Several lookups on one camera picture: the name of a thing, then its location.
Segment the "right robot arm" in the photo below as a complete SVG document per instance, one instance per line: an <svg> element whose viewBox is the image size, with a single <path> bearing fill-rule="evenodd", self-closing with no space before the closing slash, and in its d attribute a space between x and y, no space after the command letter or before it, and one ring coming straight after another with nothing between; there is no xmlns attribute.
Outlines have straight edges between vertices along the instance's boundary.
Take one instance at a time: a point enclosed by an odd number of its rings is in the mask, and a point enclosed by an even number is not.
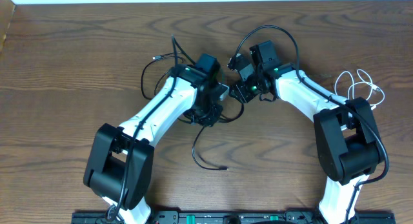
<svg viewBox="0 0 413 224"><path fill-rule="evenodd" d="M250 55L248 60L236 52L228 62L241 77L232 95L248 103L270 93L309 118L317 157L327 175L316 222L359 222L354 207L360 189L383 179L389 168L370 104L361 97L349 100L329 92L308 78L298 63L282 63L271 41L250 47Z"/></svg>

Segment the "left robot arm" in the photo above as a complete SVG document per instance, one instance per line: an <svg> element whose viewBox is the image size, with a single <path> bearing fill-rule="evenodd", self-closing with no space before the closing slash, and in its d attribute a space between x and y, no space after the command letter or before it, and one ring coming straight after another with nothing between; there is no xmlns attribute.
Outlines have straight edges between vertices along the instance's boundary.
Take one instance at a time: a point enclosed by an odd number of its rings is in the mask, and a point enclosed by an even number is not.
<svg viewBox="0 0 413 224"><path fill-rule="evenodd" d="M117 127L105 123L98 129L83 183L110 204L104 222L146 223L155 147L182 115L202 127L217 123L223 110L218 102L228 94L217 80L219 69L208 54L191 65L176 63L163 88L136 115Z"/></svg>

